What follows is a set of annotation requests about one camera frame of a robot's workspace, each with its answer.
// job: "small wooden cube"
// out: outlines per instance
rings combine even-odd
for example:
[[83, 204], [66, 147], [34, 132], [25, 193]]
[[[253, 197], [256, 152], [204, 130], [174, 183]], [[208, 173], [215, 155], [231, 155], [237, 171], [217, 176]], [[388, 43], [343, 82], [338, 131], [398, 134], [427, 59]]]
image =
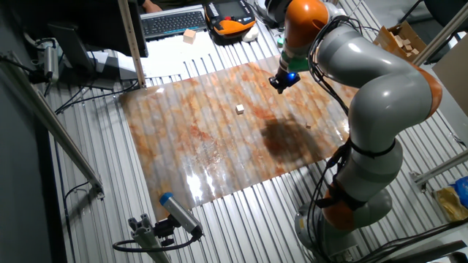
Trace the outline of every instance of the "small wooden cube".
[[244, 106], [242, 106], [242, 104], [235, 106], [235, 112], [237, 115], [244, 113]]
[[188, 43], [188, 44], [193, 44], [193, 42], [195, 41], [195, 34], [196, 33], [197, 32], [195, 32], [193, 30], [187, 29], [184, 32], [184, 42]]
[[404, 51], [410, 52], [412, 50], [412, 47], [410, 45], [404, 45], [403, 46]]
[[398, 44], [399, 47], [403, 47], [403, 39], [401, 39], [401, 37], [399, 35], [395, 36], [395, 41], [396, 41], [396, 44]]

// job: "yellow object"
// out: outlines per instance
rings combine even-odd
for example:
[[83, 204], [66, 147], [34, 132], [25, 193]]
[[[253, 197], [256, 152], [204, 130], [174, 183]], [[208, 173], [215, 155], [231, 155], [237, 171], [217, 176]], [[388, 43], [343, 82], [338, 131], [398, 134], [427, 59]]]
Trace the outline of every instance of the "yellow object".
[[461, 203], [453, 187], [446, 187], [435, 193], [436, 200], [444, 208], [450, 221], [460, 221], [468, 218], [468, 209]]

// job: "desk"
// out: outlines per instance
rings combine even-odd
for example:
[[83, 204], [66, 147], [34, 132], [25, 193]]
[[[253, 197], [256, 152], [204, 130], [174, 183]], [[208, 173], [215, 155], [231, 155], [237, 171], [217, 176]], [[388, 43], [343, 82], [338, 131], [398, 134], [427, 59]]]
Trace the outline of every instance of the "desk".
[[[340, 7], [350, 13], [358, 2], [341, 1]], [[355, 16], [365, 26], [380, 27], [365, 3], [356, 9]], [[274, 37], [263, 25], [259, 25], [259, 29], [258, 40], [251, 43], [225, 47], [207, 43], [212, 45], [209, 55], [186, 61], [183, 74], [148, 79], [147, 83], [159, 85], [184, 80], [278, 55]], [[364, 34], [368, 39], [375, 37], [371, 31]], [[116, 84], [116, 89], [120, 90], [121, 85]], [[54, 88], [48, 102], [56, 109], [77, 90], [59, 91]], [[92, 90], [84, 96], [106, 92]], [[60, 115], [59, 119], [91, 166], [102, 176], [106, 195], [102, 201], [90, 199], [87, 195], [90, 188], [84, 186], [84, 191], [70, 194], [67, 200], [77, 262], [150, 262], [146, 254], [124, 254], [112, 249], [112, 243], [131, 239], [128, 218], [147, 213], [155, 222], [135, 145], [118, 98], [108, 96], [86, 102], [84, 106], [77, 104]], [[388, 187], [393, 198], [393, 210], [376, 224], [357, 231], [358, 248], [351, 250], [355, 259], [388, 241], [415, 235], [445, 223], [430, 193], [420, 193], [413, 187], [409, 176], [411, 170], [427, 172], [462, 152], [461, 146], [447, 136], [449, 126], [445, 124], [445, 118], [437, 112], [426, 122], [398, 136], [404, 147], [404, 162], [399, 176]], [[52, 153], [55, 153], [53, 144], [51, 147]], [[85, 178], [64, 152], [61, 149], [58, 152], [65, 191], [84, 183]], [[55, 154], [53, 161], [59, 185]], [[296, 210], [310, 200], [324, 166], [323, 161], [311, 165], [315, 171], [314, 178], [308, 176], [305, 169], [298, 169], [192, 209], [203, 225], [205, 237], [201, 243], [170, 252], [173, 262], [307, 262], [311, 254], [297, 240], [293, 219]], [[467, 167], [460, 165], [431, 179], [429, 185], [441, 188], [466, 174]], [[63, 204], [60, 203], [60, 206], [63, 217]], [[65, 227], [64, 235], [67, 255], [72, 262]], [[177, 230], [173, 238], [178, 244], [188, 240], [184, 230]]]

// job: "metal pole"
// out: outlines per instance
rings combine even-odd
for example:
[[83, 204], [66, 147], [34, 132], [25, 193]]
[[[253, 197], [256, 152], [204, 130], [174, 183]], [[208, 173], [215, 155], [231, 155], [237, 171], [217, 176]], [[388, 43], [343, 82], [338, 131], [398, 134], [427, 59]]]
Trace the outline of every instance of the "metal pole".
[[447, 171], [448, 169], [456, 166], [456, 165], [459, 165], [463, 162], [465, 162], [466, 160], [468, 160], [468, 150], [465, 150], [463, 153], [460, 153], [459, 155], [451, 158], [450, 160], [444, 162], [443, 164], [433, 168], [432, 170], [430, 170], [429, 172], [421, 175], [421, 176], [418, 176], [416, 179], [415, 179], [415, 183], [417, 186], [420, 186], [422, 185], [423, 183], [427, 182], [427, 180], [431, 179], [431, 178], [434, 178], [436, 177], [437, 175], [440, 175], [441, 173]]
[[138, 50], [137, 37], [133, 29], [132, 16], [130, 15], [128, 0], [118, 0], [118, 7], [124, 21], [125, 32], [127, 33], [127, 40], [129, 41], [130, 52], [133, 57], [133, 64], [137, 72], [138, 84], [140, 88], [146, 88], [145, 75], [143, 73], [143, 66], [141, 65], [140, 51]]
[[0, 69], [10, 78], [13, 85], [21, 92], [23, 98], [31, 106], [34, 113], [54, 136], [60, 146], [65, 150], [76, 167], [83, 173], [85, 178], [89, 180], [89, 183], [98, 193], [98, 197], [103, 197], [104, 192], [100, 178], [97, 177], [88, 161], [86, 161], [83, 154], [74, 144], [72, 138], [60, 124], [57, 116], [49, 108], [49, 105], [44, 100], [42, 93], [29, 83], [24, 72], [18, 67], [8, 63], [0, 63]]
[[415, 58], [413, 64], [420, 66], [468, 17], [468, 3], [461, 8], [452, 20], [439, 32], [427, 47]]

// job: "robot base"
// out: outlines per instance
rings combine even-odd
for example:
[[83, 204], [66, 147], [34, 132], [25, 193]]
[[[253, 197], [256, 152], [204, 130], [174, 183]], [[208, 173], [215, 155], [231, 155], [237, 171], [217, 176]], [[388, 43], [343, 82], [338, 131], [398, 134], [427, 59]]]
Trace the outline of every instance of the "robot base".
[[[310, 202], [302, 205], [299, 208], [298, 213], [295, 215], [295, 233], [297, 234], [301, 243], [310, 251], [315, 252], [315, 256], [318, 256], [316, 253], [317, 238], [315, 237], [313, 229], [310, 229], [312, 240], [309, 237], [309, 227], [312, 227], [312, 210], [310, 210], [309, 222], [307, 222], [309, 206]], [[320, 240], [322, 241], [324, 251], [329, 257], [342, 254], [348, 249], [358, 245], [352, 231], [350, 232], [334, 229], [323, 218], [320, 208], [315, 208], [314, 217], [314, 221], [316, 223], [315, 229], [320, 229], [320, 234], [322, 235]]]

